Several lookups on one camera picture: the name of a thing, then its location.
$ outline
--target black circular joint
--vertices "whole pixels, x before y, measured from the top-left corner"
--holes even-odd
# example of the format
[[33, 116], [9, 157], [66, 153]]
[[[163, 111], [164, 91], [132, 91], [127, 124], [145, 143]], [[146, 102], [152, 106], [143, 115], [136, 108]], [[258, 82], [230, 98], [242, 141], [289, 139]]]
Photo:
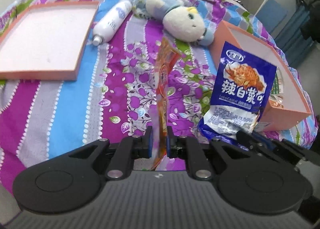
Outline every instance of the black circular joint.
[[72, 181], [71, 174], [61, 170], [52, 170], [39, 175], [36, 178], [36, 185], [43, 191], [58, 192], [70, 187]]
[[13, 182], [18, 204], [31, 212], [57, 214], [78, 209], [94, 199], [100, 177], [85, 160], [57, 158], [34, 165]]
[[250, 157], [232, 161], [221, 174], [218, 189], [240, 210], [275, 215], [298, 209], [308, 188], [305, 178], [293, 168]]

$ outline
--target bottle cap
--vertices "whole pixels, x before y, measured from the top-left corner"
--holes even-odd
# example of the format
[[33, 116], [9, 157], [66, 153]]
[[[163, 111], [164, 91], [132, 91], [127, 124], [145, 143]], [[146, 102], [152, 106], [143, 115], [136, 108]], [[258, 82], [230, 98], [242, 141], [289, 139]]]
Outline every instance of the bottle cap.
[[96, 35], [93, 37], [93, 41], [92, 41], [93, 45], [98, 46], [101, 43], [102, 43], [102, 38], [100, 36]]

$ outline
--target blue curtain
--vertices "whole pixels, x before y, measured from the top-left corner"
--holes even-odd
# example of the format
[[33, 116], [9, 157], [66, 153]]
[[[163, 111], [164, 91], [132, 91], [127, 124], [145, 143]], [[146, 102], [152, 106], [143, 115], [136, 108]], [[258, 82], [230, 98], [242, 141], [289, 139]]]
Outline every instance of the blue curtain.
[[302, 37], [300, 27], [310, 19], [309, 11], [300, 6], [283, 30], [275, 38], [277, 46], [284, 52], [290, 67], [297, 68], [310, 51], [313, 40]]

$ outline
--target gray ribbed surface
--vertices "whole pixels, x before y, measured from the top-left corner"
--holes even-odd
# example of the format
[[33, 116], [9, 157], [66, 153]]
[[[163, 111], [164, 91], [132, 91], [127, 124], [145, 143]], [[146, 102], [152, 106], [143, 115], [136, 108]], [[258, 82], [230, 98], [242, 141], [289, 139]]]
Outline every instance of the gray ribbed surface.
[[209, 182], [185, 171], [133, 171], [128, 179], [109, 182], [101, 195], [75, 212], [42, 216], [23, 211], [8, 229], [230, 228], [303, 229], [312, 226], [294, 212], [267, 217], [239, 211]]

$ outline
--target stuffed animal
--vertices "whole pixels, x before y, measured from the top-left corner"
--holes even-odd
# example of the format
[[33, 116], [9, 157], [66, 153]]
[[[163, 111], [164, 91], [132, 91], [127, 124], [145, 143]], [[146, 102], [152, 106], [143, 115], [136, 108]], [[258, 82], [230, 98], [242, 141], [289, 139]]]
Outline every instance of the stuffed animal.
[[146, 10], [175, 38], [208, 46], [213, 31], [207, 29], [195, 7], [185, 7], [181, 0], [146, 0]]

